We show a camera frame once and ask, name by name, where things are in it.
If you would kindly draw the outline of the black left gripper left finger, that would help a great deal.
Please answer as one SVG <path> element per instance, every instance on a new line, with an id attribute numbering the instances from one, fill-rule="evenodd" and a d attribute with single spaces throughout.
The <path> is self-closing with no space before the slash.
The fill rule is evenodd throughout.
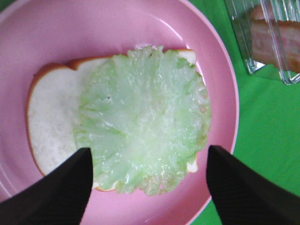
<path id="1" fill-rule="evenodd" d="M 50 174 L 1 202 L 2 225 L 78 225 L 93 184 L 91 150 L 81 148 Z"/>

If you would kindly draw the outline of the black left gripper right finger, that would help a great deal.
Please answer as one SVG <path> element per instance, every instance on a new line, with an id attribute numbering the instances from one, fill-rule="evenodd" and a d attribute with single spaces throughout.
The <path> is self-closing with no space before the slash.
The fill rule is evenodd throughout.
<path id="1" fill-rule="evenodd" d="M 208 149 L 206 182 L 224 225 L 298 225 L 300 198 L 275 185 L 224 148 Z"/>

